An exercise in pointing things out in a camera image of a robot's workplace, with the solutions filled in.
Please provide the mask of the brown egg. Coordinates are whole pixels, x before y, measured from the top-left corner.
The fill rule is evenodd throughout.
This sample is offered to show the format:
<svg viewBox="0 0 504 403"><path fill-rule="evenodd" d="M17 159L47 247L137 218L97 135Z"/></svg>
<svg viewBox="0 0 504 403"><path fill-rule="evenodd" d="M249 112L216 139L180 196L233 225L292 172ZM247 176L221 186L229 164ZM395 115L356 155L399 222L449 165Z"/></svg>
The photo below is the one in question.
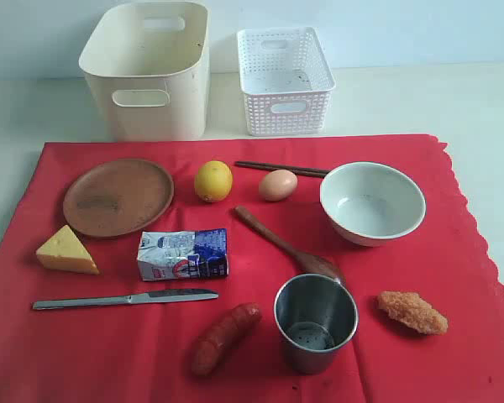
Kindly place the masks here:
<svg viewBox="0 0 504 403"><path fill-rule="evenodd" d="M297 188L297 176L289 170L274 170L265 175L259 184L260 196L268 202L278 202L289 197Z"/></svg>

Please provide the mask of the yellow lemon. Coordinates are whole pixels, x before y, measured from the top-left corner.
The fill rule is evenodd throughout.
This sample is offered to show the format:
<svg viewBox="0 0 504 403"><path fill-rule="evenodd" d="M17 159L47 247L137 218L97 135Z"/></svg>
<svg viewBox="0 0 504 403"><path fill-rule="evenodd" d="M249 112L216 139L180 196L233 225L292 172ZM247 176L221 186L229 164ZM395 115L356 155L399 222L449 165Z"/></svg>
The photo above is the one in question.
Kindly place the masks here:
<svg viewBox="0 0 504 403"><path fill-rule="evenodd" d="M220 202L231 192L233 174L222 161L205 163L194 178L194 191L205 202Z"/></svg>

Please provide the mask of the blue white milk carton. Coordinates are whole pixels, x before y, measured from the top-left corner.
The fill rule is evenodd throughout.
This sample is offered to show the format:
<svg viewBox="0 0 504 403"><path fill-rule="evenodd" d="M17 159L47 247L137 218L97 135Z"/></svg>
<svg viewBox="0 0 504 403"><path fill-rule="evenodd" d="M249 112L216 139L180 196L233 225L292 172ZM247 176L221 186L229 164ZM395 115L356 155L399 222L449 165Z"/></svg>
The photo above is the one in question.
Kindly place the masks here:
<svg viewBox="0 0 504 403"><path fill-rule="evenodd" d="M143 232L137 264L144 281L225 277L229 275L227 230Z"/></svg>

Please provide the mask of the stainless steel cup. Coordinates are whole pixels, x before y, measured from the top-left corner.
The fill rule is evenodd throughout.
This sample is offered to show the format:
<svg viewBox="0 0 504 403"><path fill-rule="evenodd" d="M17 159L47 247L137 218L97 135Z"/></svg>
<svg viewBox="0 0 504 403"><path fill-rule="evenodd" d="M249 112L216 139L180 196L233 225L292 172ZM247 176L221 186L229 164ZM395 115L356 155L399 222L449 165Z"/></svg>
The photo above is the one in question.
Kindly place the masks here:
<svg viewBox="0 0 504 403"><path fill-rule="evenodd" d="M303 274L277 292L274 318L289 365L302 374L319 374L355 335L359 312L354 297L325 275Z"/></svg>

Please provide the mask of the red sausage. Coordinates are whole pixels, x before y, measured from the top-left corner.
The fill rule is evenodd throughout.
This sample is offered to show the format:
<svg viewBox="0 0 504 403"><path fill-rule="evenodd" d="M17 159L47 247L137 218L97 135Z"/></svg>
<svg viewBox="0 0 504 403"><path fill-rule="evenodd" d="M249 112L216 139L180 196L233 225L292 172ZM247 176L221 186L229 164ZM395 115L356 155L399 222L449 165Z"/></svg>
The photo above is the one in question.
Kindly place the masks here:
<svg viewBox="0 0 504 403"><path fill-rule="evenodd" d="M196 376L211 374L261 318L260 307L253 302L240 304L225 312L194 344L191 372Z"/></svg>

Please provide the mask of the yellow cheese wedge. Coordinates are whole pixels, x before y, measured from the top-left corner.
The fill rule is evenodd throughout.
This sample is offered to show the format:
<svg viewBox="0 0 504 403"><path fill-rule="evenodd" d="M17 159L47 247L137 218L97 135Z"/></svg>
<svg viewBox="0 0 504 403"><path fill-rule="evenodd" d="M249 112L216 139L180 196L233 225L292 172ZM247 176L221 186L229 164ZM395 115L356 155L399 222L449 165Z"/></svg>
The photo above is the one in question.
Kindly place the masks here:
<svg viewBox="0 0 504 403"><path fill-rule="evenodd" d="M100 274L92 256L68 225L64 225L42 244L35 255L48 270Z"/></svg>

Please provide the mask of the upper dark wooden chopstick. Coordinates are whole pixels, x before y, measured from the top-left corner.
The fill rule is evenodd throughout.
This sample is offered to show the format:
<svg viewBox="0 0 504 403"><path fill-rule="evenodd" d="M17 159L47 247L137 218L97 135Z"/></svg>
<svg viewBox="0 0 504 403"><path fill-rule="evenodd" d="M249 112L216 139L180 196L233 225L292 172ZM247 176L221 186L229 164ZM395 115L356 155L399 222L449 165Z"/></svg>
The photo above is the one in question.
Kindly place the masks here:
<svg viewBox="0 0 504 403"><path fill-rule="evenodd" d="M302 175L310 175L310 176L325 176L326 174L329 173L329 170L320 170L320 169L315 169L315 168L303 168L303 167L296 167L296 166L290 166L290 165L274 165L274 164L265 164L265 163L258 163L258 162L252 162L252 161L235 161L234 164L236 166L240 167L246 167L246 168L253 168L253 169L259 169L259 170L289 170L292 172L299 172Z"/></svg>

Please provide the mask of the brown wooden spoon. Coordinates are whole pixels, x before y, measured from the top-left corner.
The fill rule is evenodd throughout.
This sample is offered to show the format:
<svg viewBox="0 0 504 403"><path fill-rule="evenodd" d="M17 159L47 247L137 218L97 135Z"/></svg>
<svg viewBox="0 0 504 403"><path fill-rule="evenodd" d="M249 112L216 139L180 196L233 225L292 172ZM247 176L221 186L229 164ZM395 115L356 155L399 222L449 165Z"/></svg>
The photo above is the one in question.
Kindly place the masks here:
<svg viewBox="0 0 504 403"><path fill-rule="evenodd" d="M344 277L340 270L330 261L318 255L309 254L294 248L287 241L273 233L243 206L236 206L234 213L241 222L289 255L296 262L302 273L324 275L341 285L345 285Z"/></svg>

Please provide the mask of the red tablecloth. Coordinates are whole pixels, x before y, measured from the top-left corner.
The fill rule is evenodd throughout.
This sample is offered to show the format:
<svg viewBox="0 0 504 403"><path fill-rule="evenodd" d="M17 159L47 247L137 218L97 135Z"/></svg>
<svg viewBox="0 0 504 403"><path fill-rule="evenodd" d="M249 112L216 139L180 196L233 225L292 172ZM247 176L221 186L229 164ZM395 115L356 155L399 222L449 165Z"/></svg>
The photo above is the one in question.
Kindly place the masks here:
<svg viewBox="0 0 504 403"><path fill-rule="evenodd" d="M215 301L34 311L38 300L144 292L139 235L85 240L99 275L44 269L36 249L64 222L63 196L106 161L151 160L176 194L155 231L226 228L230 274L211 280ZM300 181L280 203L258 196L261 174L234 171L229 197L200 201L197 169L251 160L332 169L374 161L410 176L427 214L417 231L379 248L344 241L319 202L320 182ZM0 244L0 402L504 402L504 286L459 190L445 144L427 134L175 143L48 143ZM295 265L232 213L247 207L296 247L336 263L360 324L323 373L303 376L283 359L273 301ZM416 292L448 319L421 334L378 307L382 291ZM207 376L192 348L225 312L253 302L260 322Z"/></svg>

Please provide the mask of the white ceramic bowl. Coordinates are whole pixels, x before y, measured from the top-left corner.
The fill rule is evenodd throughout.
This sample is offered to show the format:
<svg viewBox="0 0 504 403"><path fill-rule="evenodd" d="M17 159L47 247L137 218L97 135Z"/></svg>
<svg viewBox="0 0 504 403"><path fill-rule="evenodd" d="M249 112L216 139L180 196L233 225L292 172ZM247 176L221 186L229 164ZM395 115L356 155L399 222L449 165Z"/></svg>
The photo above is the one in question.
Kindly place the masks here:
<svg viewBox="0 0 504 403"><path fill-rule="evenodd" d="M334 230L351 243L377 247L416 230L426 215L423 192L403 172L357 161L323 178L319 199Z"/></svg>

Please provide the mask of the silver table knife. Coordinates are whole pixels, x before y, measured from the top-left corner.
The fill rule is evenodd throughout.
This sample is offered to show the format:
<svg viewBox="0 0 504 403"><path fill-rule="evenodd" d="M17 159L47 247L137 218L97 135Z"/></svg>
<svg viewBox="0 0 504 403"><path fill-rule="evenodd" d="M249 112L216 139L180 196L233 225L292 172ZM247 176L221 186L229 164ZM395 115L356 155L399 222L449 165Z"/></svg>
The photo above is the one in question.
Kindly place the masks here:
<svg viewBox="0 0 504 403"><path fill-rule="evenodd" d="M155 290L126 296L107 296L79 299L36 301L32 309L36 311L66 309L90 306L127 306L155 303L175 303L187 301L207 301L218 299L219 294L207 289Z"/></svg>

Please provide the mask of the white perforated plastic basket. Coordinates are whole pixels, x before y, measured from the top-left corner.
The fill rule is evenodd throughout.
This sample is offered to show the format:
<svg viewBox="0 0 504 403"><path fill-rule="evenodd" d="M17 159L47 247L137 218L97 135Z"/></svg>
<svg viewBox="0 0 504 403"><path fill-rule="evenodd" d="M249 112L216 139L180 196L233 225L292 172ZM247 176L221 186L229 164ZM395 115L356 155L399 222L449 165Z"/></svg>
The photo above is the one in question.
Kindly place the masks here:
<svg viewBox="0 0 504 403"><path fill-rule="evenodd" d="M249 134L321 131L335 80L315 29L242 29L236 39Z"/></svg>

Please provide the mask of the brown round plate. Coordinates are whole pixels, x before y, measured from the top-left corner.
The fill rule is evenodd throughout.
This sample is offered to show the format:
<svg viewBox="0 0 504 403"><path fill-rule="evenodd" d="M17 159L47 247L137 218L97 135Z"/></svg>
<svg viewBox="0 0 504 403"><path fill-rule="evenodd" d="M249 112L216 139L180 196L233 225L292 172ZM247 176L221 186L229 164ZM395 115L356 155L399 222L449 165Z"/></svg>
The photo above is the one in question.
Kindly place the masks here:
<svg viewBox="0 0 504 403"><path fill-rule="evenodd" d="M62 211L77 232L114 238L155 222L175 195L171 174L155 162L118 159L80 175L67 189Z"/></svg>

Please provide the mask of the cream plastic tub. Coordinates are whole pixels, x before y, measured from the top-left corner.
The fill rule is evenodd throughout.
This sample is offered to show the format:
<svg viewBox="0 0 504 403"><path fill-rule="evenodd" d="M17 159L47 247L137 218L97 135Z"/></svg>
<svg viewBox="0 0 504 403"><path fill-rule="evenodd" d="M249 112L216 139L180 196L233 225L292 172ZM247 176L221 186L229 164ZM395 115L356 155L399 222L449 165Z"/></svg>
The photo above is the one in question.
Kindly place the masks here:
<svg viewBox="0 0 504 403"><path fill-rule="evenodd" d="M199 3L126 3L102 16L79 66L116 141L199 139L210 88L209 12Z"/></svg>

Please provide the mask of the fried chicken piece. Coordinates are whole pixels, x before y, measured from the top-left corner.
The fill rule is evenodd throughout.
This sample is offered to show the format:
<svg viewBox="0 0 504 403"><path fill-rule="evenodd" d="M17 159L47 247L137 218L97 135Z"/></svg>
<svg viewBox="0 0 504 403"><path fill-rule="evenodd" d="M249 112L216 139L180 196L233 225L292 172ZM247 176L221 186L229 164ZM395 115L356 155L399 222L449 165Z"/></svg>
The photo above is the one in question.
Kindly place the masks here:
<svg viewBox="0 0 504 403"><path fill-rule="evenodd" d="M377 301L390 319L421 334L440 335L448 331L448 319L416 292L382 291Z"/></svg>

